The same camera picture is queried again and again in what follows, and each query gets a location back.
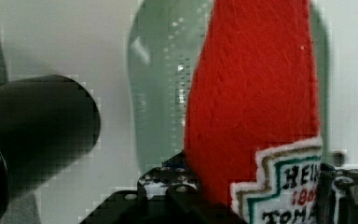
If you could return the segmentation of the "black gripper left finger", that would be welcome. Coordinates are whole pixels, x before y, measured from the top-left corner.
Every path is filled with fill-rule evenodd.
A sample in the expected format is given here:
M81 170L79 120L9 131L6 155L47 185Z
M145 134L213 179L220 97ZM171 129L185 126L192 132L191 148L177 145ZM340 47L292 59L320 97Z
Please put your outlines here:
M80 224L246 224L227 206L209 203L182 152L111 194Z

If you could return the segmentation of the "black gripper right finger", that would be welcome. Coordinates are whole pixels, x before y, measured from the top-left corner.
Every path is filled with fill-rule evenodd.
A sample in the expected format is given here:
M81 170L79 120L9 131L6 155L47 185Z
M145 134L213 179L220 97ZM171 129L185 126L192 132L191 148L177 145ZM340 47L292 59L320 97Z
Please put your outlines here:
M317 224L358 224L358 169L322 164L316 198Z

